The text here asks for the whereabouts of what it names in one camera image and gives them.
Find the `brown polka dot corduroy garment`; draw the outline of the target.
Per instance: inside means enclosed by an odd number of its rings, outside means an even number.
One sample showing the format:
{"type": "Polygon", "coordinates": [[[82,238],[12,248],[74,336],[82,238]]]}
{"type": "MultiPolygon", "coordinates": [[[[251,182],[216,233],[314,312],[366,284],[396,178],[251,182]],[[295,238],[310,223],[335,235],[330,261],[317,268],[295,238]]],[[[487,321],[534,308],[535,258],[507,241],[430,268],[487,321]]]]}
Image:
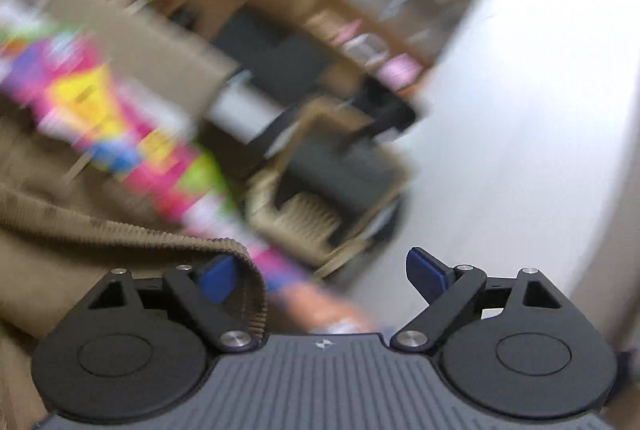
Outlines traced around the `brown polka dot corduroy garment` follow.
{"type": "Polygon", "coordinates": [[[155,277],[230,251],[240,289],[222,303],[261,337],[266,288],[232,239],[180,234],[114,177],[73,176],[75,151],[37,132],[30,112],[1,101],[1,425],[28,429],[46,416],[30,376],[32,350],[108,272],[155,277]]]}

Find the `beige mesh office chair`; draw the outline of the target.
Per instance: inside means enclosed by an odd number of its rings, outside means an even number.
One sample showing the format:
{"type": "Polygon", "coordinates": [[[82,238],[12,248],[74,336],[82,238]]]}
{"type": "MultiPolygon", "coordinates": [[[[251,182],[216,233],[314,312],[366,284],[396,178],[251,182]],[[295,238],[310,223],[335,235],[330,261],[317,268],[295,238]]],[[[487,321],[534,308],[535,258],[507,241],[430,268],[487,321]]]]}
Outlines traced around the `beige mesh office chair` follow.
{"type": "Polygon", "coordinates": [[[247,223],[317,278],[382,245],[398,223],[410,170],[378,138],[416,119],[375,78],[348,101],[318,95],[286,108],[250,144],[266,163],[247,185],[247,223]]]}

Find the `white desk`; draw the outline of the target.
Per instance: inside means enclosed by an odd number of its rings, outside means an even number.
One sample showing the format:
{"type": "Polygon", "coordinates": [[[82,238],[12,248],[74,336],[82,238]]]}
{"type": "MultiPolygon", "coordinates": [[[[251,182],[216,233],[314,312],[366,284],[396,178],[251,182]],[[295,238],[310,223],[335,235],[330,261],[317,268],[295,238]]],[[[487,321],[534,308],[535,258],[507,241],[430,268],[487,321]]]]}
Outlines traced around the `white desk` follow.
{"type": "Polygon", "coordinates": [[[285,108],[254,84],[252,72],[242,70],[228,78],[204,113],[204,119],[248,145],[276,121],[285,108]]]}

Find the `beige upholstered headboard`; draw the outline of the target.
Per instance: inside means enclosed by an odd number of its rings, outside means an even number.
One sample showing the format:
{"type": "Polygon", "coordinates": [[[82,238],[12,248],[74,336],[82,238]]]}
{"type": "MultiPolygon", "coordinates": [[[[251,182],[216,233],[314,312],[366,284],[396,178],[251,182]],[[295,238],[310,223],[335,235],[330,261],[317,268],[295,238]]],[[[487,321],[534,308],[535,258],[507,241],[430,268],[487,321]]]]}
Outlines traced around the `beige upholstered headboard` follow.
{"type": "Polygon", "coordinates": [[[199,36],[117,0],[48,0],[46,9],[59,22],[89,30],[124,80],[125,95],[184,139],[195,135],[238,67],[199,36]]]}

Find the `black computer monitor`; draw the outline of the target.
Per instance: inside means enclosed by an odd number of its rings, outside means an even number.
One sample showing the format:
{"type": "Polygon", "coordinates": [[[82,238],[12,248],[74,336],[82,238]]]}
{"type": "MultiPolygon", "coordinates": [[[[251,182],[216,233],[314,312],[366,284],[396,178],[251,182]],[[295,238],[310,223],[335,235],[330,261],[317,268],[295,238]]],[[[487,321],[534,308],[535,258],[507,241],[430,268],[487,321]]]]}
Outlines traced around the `black computer monitor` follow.
{"type": "Polygon", "coordinates": [[[291,106],[318,90],[332,57],[313,38],[244,5],[209,41],[252,75],[252,83],[278,104],[291,106]]]}

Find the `colourful cartoon play mat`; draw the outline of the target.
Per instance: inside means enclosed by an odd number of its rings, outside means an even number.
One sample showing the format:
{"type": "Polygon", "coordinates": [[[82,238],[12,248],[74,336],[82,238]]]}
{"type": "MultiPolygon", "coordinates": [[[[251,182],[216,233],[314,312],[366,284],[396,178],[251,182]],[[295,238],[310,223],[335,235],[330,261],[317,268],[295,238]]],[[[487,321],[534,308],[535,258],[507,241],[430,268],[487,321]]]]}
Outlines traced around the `colourful cartoon play mat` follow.
{"type": "Polygon", "coordinates": [[[38,133],[78,154],[70,171],[95,169],[151,202],[180,234],[232,239],[299,332],[374,332],[361,309],[317,283],[243,222],[213,156],[169,132],[125,95],[124,80],[92,33],[59,26],[14,4],[1,8],[1,100],[27,109],[38,133]]]}

